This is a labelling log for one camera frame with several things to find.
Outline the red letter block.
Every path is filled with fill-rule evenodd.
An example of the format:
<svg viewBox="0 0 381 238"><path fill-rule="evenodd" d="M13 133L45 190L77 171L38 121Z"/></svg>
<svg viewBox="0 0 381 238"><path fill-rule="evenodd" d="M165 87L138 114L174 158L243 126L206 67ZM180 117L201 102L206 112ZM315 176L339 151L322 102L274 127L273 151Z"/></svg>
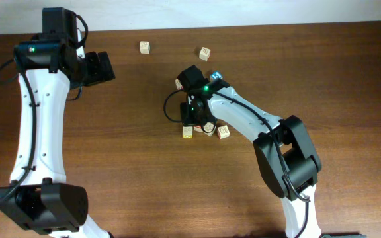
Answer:
<svg viewBox="0 0 381 238"><path fill-rule="evenodd" d="M194 131L197 131L197 132L203 132L201 126L194 126Z"/></svg>

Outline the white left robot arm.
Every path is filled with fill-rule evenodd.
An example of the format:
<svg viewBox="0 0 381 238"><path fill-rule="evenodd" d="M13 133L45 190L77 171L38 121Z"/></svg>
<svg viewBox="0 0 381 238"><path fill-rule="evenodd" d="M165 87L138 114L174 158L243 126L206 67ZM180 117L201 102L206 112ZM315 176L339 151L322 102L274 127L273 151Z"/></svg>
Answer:
<svg viewBox="0 0 381 238"><path fill-rule="evenodd" d="M68 184L62 156L68 92L113 80L106 52L84 52L88 27L63 7L42 11L42 32L15 46L21 126L0 211L25 231L51 237L109 237L88 213L87 192Z"/></svg>

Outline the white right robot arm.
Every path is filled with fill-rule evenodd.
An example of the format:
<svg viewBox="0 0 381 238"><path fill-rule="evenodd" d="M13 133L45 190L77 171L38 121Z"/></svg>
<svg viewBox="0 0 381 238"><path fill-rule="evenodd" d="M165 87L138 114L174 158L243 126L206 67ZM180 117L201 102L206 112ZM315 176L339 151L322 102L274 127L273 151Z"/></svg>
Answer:
<svg viewBox="0 0 381 238"><path fill-rule="evenodd" d="M320 237L314 194L322 169L304 123L266 113L223 79L209 80L192 65L177 79L186 93L181 123L205 126L222 120L244 135L255 150L261 178L282 203L287 237Z"/></svg>

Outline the wooden block with swirl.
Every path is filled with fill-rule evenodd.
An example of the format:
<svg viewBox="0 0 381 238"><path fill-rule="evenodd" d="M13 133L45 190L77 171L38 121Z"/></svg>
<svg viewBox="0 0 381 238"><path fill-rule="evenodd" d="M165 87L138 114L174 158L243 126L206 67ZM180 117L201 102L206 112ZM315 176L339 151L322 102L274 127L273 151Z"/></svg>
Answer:
<svg viewBox="0 0 381 238"><path fill-rule="evenodd" d="M224 139L230 136L230 131L227 125L217 127L218 137Z"/></svg>

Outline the wooden block cluster bottom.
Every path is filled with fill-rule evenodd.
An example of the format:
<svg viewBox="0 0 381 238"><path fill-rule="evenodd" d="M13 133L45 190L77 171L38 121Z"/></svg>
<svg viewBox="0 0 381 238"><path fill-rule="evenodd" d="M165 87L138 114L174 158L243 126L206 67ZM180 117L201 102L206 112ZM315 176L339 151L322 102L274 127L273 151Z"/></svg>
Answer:
<svg viewBox="0 0 381 238"><path fill-rule="evenodd" d="M212 122L207 122L201 129L207 136L212 136L216 130L216 125Z"/></svg>

